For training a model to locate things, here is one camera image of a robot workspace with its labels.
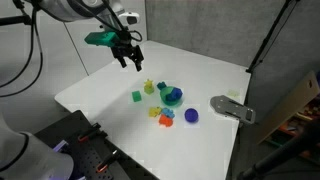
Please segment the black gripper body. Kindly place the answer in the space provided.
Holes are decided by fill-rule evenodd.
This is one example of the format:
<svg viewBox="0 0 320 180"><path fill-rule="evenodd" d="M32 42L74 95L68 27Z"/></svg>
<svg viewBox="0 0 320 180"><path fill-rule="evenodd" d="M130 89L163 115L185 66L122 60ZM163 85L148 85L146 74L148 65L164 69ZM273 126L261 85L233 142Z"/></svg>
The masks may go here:
<svg viewBox="0 0 320 180"><path fill-rule="evenodd" d="M115 41L111 51L115 58L128 57L133 61L142 59L140 47L138 45L133 46L131 43L126 44L121 41Z"/></svg>

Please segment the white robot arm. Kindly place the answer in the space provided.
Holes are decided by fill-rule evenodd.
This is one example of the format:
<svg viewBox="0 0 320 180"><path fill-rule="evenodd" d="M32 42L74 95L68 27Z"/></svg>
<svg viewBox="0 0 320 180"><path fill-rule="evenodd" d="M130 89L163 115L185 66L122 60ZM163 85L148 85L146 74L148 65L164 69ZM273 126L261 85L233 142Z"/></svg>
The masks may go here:
<svg viewBox="0 0 320 180"><path fill-rule="evenodd" d="M19 10L26 2L33 6L30 15L6 17L1 26L24 24L31 27L31 47L41 45L37 28L37 13L42 10L60 22L74 22L94 18L101 22L101 32L85 37L90 45L107 46L122 66L131 59L141 69L143 54L140 36L133 37L131 25L140 15L127 12L120 0L13 0ZM68 180L74 170L73 158L50 148L29 132L12 130L6 122L0 125L0 180Z"/></svg>

